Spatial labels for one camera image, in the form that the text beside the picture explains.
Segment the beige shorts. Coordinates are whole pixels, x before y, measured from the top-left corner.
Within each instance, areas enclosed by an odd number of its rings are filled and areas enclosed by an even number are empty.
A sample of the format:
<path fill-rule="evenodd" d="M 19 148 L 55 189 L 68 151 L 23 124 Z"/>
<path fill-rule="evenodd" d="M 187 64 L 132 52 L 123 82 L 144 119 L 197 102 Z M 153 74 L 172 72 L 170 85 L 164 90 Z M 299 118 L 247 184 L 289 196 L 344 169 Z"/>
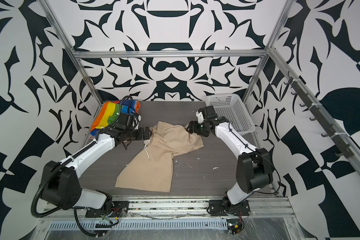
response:
<path fill-rule="evenodd" d="M 158 122 L 152 136 L 118 175 L 115 187 L 168 193 L 173 178 L 173 158 L 204 146 L 202 138 L 181 125 Z"/>

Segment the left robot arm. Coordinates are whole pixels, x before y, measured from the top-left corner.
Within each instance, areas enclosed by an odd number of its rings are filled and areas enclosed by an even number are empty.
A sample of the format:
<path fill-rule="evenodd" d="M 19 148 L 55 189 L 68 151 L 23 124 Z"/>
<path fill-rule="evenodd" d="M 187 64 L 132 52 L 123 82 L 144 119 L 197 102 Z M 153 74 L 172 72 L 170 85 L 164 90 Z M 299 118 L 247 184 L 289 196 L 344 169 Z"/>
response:
<path fill-rule="evenodd" d="M 95 138 L 78 152 L 60 162 L 47 163 L 32 202 L 33 214 L 40 215 L 36 210 L 40 199 L 54 205 L 56 210 L 105 207 L 110 196 L 82 188 L 79 179 L 93 163 L 118 145 L 126 148 L 132 141 L 148 140 L 152 131 L 139 127 L 139 122 L 138 114 L 121 113 L 111 124 L 97 130 Z"/>

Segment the rainbow coloured shorts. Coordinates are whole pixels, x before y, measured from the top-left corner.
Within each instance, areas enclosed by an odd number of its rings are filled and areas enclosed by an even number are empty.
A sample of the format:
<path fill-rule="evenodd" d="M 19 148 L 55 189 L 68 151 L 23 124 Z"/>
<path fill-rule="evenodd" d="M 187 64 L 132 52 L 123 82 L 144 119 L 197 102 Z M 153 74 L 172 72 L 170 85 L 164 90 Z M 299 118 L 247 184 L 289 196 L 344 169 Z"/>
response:
<path fill-rule="evenodd" d="M 94 138 L 97 132 L 111 124 L 119 115 L 121 101 L 108 101 L 104 103 L 94 123 L 91 126 L 90 135 Z M 141 104 L 137 100 L 124 100 L 121 113 L 138 113 Z"/>

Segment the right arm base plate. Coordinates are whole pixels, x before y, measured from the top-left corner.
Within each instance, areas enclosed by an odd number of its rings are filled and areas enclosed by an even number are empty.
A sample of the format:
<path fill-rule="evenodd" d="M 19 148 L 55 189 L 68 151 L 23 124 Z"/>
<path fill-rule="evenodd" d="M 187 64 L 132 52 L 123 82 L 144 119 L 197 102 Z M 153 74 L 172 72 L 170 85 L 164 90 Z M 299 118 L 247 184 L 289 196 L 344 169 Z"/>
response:
<path fill-rule="evenodd" d="M 249 216 L 251 209 L 247 200 L 232 205 L 227 198 L 222 200 L 209 200 L 207 213 L 211 216 L 242 215 Z"/>

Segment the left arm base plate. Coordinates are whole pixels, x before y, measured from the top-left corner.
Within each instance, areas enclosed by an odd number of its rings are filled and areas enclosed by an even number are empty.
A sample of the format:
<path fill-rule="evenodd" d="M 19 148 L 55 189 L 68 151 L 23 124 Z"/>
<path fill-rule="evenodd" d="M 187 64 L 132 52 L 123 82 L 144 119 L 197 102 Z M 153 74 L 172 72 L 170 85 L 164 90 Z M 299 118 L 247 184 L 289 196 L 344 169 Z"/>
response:
<path fill-rule="evenodd" d="M 86 218 L 121 217 L 128 213 L 129 201 L 108 201 L 100 209 L 87 209 Z"/>

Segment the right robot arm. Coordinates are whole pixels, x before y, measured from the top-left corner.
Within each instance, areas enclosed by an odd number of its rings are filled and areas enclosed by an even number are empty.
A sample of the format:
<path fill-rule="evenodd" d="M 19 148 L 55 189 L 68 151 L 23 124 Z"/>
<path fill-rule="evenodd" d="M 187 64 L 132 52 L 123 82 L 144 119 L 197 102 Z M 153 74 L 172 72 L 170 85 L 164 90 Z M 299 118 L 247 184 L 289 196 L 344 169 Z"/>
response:
<path fill-rule="evenodd" d="M 274 166 L 267 150 L 258 149 L 245 140 L 226 117 L 218 116 L 213 106 L 199 109 L 196 117 L 197 120 L 191 121 L 186 131 L 202 137 L 214 134 L 238 159 L 236 183 L 227 191 L 230 205 L 241 203 L 273 182 Z"/>

